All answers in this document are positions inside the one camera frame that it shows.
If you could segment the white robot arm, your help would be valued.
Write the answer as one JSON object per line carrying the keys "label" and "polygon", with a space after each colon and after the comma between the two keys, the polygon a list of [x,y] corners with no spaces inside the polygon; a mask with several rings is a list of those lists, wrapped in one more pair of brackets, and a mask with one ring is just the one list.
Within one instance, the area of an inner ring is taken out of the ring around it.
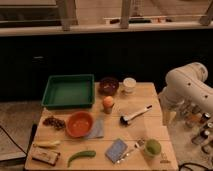
{"label": "white robot arm", "polygon": [[170,112],[177,110],[185,101],[213,114],[213,88],[205,84],[207,77],[207,68],[199,62],[172,69],[166,74],[166,86],[158,94],[165,126],[171,119]]}

